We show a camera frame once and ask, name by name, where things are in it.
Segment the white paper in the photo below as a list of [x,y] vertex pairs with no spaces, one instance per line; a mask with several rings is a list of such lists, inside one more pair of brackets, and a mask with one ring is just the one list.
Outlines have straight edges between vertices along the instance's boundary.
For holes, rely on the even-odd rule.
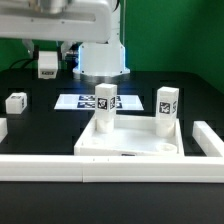
[[[55,110],[95,110],[95,95],[61,94]],[[144,110],[136,95],[118,95],[117,110]]]

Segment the black cable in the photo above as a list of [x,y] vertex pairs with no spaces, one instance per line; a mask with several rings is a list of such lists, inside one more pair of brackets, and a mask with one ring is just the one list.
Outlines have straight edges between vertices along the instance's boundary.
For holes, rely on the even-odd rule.
[[14,66],[14,65],[16,65],[17,63],[19,63],[19,62],[22,62],[22,61],[28,61],[28,60],[31,60],[30,58],[24,58],[24,59],[20,59],[20,60],[18,60],[18,61],[15,61],[15,62],[13,62],[10,66],[9,66],[9,69],[12,69],[12,67]]
[[29,59],[29,61],[25,62],[21,68],[26,68],[27,65],[29,65],[30,63],[32,63],[33,61],[35,61],[34,59]]
[[114,12],[117,10],[119,4],[120,4],[120,0],[117,0],[117,4],[116,4],[116,7],[115,7],[115,9],[114,9]]

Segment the black table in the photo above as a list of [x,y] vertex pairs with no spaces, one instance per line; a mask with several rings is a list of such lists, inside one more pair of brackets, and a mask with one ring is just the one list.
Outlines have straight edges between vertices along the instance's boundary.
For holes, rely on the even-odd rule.
[[[0,73],[0,117],[9,134],[1,154],[73,155],[73,146],[93,111],[55,111],[60,94],[94,94],[95,85],[74,81],[61,71],[55,80],[39,80],[33,70]],[[192,138],[193,122],[205,120],[224,139],[224,95],[195,74],[134,72],[118,84],[118,94],[139,95],[154,116],[156,91],[180,89],[180,119],[186,156],[204,156]],[[6,115],[5,99],[28,94],[22,115]],[[180,183],[0,183],[0,223],[223,223],[223,184]]]

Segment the green wall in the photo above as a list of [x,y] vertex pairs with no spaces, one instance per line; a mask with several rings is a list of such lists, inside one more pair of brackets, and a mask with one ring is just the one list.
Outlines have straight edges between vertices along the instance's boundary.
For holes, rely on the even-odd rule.
[[[199,74],[224,93],[223,0],[126,0],[127,67]],[[54,42],[40,42],[42,49]],[[21,40],[0,39],[0,70],[28,57]]]

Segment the white rectangular block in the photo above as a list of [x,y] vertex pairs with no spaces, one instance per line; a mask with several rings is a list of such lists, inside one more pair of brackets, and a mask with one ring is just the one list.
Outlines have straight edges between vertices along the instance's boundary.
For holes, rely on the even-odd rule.
[[192,136],[207,156],[224,157],[224,142],[205,121],[194,122]]
[[173,123],[177,117],[179,89],[162,87],[157,91],[156,119]]
[[7,114],[21,114],[27,107],[26,93],[12,93],[5,101]]
[[117,105],[117,86],[102,83],[95,87],[95,114],[97,130],[103,133],[112,132]]
[[7,121],[6,118],[0,118],[0,142],[8,134]]
[[174,135],[174,123],[177,117],[179,89],[162,87],[157,91],[156,134],[160,137]]
[[51,51],[40,51],[38,60],[38,78],[55,79],[58,71],[58,54]]

